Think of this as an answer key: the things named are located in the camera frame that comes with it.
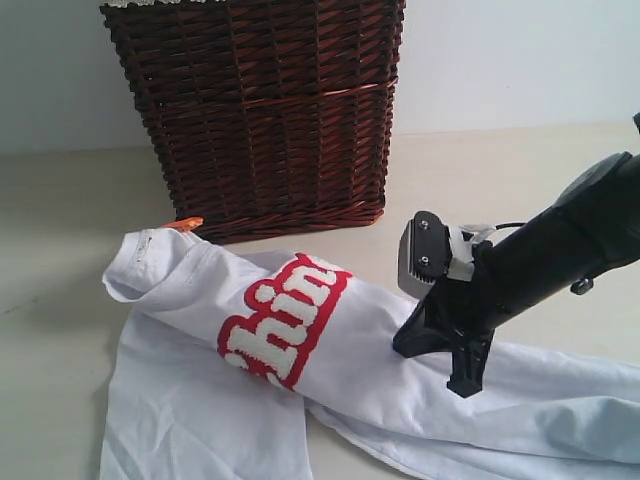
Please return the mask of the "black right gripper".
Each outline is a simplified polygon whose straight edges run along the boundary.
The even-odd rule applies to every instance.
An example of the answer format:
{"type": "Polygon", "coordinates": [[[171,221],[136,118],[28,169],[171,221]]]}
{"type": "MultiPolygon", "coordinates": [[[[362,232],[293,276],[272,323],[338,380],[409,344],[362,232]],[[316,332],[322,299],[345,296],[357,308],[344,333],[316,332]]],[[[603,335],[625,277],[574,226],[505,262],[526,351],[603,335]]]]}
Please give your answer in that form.
{"type": "Polygon", "coordinates": [[[446,386],[462,398],[483,389],[484,371],[495,327],[494,282],[490,279],[488,249],[474,249],[475,272],[470,282],[443,279],[418,302],[395,333],[393,350],[404,358],[431,353],[451,355],[446,386]]]}

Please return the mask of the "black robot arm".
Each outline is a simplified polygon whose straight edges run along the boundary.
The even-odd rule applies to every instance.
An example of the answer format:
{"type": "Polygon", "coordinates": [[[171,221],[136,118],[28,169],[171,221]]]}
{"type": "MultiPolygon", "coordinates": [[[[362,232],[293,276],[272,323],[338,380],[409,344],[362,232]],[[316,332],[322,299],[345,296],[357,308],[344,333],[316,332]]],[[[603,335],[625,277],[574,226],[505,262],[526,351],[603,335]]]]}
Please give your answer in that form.
{"type": "Polygon", "coordinates": [[[479,393],[495,330],[567,288],[639,259],[639,158],[594,164],[547,209],[494,244],[497,226],[448,226],[419,211],[399,242],[398,286],[417,305],[392,340],[405,358],[448,352],[450,391],[479,393]]]}

